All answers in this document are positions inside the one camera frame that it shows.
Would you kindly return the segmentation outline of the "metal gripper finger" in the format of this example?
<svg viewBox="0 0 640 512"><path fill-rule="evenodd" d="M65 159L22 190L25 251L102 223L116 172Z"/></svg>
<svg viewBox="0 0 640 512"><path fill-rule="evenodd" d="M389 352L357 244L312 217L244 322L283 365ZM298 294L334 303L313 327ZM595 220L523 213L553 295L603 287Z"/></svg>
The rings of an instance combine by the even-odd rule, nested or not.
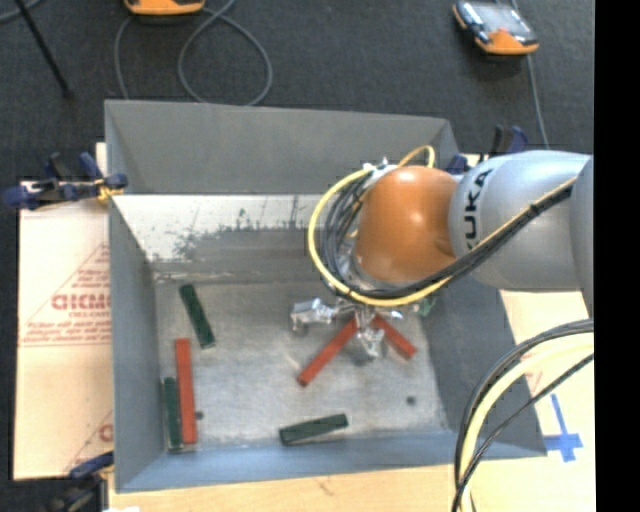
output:
<svg viewBox="0 0 640 512"><path fill-rule="evenodd" d="M294 334L305 334L312 325L328 325L334 310L320 298L296 302L290 312L290 328Z"/></svg>
<svg viewBox="0 0 640 512"><path fill-rule="evenodd" d="M367 364L378 359L384 352L385 332L382 328L366 327L356 333L355 362Z"/></svg>

